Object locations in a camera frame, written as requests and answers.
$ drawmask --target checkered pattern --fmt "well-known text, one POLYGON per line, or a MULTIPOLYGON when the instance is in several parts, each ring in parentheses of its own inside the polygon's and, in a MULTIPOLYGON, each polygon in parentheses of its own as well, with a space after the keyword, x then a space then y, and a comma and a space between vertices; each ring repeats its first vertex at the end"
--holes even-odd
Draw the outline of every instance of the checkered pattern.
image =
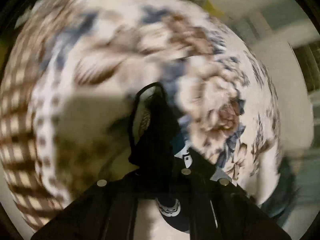
POLYGON ((36 176, 37 149, 28 112, 39 65, 50 39, 79 13, 75 0, 45 0, 25 24, 6 65, 0 86, 0 157, 13 200, 26 223, 39 230, 62 209, 36 176))

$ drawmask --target floral patterned fabric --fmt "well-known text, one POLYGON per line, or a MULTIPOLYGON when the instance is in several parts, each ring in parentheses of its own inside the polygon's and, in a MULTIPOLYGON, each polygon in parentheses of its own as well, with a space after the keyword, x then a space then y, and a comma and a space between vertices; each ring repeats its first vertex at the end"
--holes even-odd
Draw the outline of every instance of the floral patterned fabric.
POLYGON ((73 0, 68 11, 72 21, 45 44, 28 104, 37 177, 62 206, 106 163, 109 179, 136 168, 126 120, 135 94, 155 81, 187 145, 258 204, 268 199, 281 160, 277 95, 239 37, 187 0, 73 0))

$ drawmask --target yellow object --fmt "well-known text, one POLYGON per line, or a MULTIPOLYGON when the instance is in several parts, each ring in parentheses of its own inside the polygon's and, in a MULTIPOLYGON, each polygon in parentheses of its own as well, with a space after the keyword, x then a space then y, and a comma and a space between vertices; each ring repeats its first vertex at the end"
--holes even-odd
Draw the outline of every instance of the yellow object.
POLYGON ((214 6, 212 5, 212 3, 209 0, 206 0, 204 2, 204 5, 202 6, 202 9, 207 11, 211 16, 217 17, 217 18, 222 18, 224 17, 224 13, 217 10, 216 8, 214 8, 214 6))
POLYGON ((4 41, 0 40, 0 67, 4 62, 7 51, 8 51, 8 46, 5 44, 4 41))

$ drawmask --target blanket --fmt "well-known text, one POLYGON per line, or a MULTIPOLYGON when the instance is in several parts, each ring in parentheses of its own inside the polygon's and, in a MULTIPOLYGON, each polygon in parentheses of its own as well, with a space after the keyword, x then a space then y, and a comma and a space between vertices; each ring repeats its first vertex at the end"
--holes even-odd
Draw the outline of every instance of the blanket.
MULTIPOLYGON (((192 147, 257 204, 269 198, 282 158, 277 95, 227 26, 188 0, 44 0, 1 85, 1 159, 30 226, 137 168, 127 121, 135 94, 156 81, 186 144, 176 157, 189 167, 192 147)), ((142 106, 136 140, 147 126, 142 106)))

